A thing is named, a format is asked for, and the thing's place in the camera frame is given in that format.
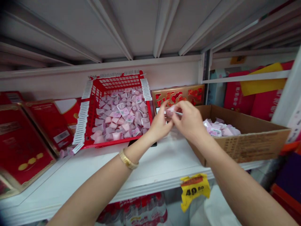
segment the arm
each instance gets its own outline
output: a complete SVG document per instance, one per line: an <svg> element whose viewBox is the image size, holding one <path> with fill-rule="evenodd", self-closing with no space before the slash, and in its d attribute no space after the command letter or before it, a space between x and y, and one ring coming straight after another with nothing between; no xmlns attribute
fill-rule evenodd
<svg viewBox="0 0 301 226"><path fill-rule="evenodd" d="M166 125L164 110L167 101L154 118L151 128L139 140L125 149L124 153L131 162L137 164L148 148L166 136L173 122ZM95 174L93 174L54 215L48 226L94 225L97 217L114 198L116 193L132 173L119 155L116 155Z"/></svg>
<svg viewBox="0 0 301 226"><path fill-rule="evenodd" d="M182 109L182 119L173 114L172 120L209 162L227 203L242 225L297 225L207 133L200 112L190 102L180 101L177 107Z"/></svg>

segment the white metal shelf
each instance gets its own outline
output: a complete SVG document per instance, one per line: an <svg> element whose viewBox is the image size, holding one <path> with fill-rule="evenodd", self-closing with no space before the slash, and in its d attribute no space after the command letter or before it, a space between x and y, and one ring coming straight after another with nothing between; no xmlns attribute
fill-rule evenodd
<svg viewBox="0 0 301 226"><path fill-rule="evenodd" d="M58 161L24 193L0 202L5 223L21 225L53 217L81 184L127 145L82 150L72 158ZM256 161L241 166L248 170L265 163ZM179 187L180 178L196 173L214 178L211 169L200 164L185 138L175 129L145 153L139 168L133 171L112 202Z"/></svg>

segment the gold decorative box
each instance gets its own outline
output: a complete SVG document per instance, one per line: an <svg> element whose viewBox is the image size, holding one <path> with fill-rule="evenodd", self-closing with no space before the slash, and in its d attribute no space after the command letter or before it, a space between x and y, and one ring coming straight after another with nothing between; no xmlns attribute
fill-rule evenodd
<svg viewBox="0 0 301 226"><path fill-rule="evenodd" d="M205 85L176 86L152 90L154 109L157 114L161 104L168 100L167 106L172 106L181 100L190 101L194 106L204 104Z"/></svg>

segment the yellow paper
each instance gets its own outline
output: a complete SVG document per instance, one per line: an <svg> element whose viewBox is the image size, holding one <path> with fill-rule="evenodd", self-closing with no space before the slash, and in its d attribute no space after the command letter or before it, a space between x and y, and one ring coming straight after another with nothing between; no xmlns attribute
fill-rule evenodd
<svg viewBox="0 0 301 226"><path fill-rule="evenodd" d="M261 74L268 72L278 72L283 71L283 68L280 63L275 63L264 67L258 71L255 71L251 74ZM244 96L269 92L273 90L283 89L285 86L286 79L267 79L267 80L256 80L256 81L243 81L240 82L241 91Z"/></svg>
<svg viewBox="0 0 301 226"><path fill-rule="evenodd" d="M210 185L206 174L196 174L192 177L181 178L181 180L184 182L181 184L183 190L181 209L183 212L186 212L192 200L200 195L210 197Z"/></svg>

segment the brown cardboard box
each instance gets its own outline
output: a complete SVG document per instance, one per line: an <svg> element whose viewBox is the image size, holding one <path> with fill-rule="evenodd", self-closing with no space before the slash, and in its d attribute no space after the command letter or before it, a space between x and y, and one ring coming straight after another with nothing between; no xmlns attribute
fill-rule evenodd
<svg viewBox="0 0 301 226"><path fill-rule="evenodd" d="M277 158L290 129L215 105L196 106L203 119L223 119L241 131L239 136L215 137L220 147L237 163ZM203 166L209 167L197 148L188 142Z"/></svg>

